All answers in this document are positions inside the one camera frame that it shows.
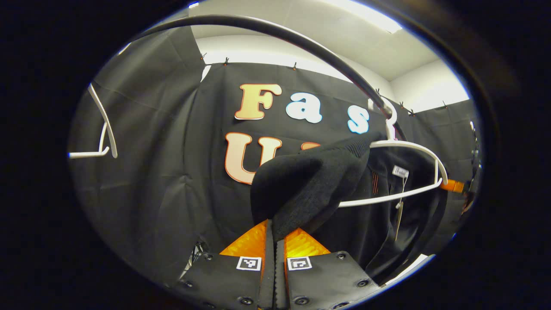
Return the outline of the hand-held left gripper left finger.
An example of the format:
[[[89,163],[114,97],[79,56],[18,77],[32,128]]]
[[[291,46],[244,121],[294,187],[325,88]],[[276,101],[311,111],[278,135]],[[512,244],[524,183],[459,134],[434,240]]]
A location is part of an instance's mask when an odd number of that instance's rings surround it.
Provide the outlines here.
[[[201,253],[179,280],[181,298],[201,310],[272,309],[271,224],[264,220],[220,253]]]

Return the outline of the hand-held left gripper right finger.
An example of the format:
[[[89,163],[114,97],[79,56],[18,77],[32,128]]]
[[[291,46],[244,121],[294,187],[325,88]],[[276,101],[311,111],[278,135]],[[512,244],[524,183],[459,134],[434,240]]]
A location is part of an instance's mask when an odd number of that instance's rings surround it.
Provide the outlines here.
[[[380,290],[348,252],[330,252],[299,228],[277,242],[275,264],[278,310],[350,308]]]

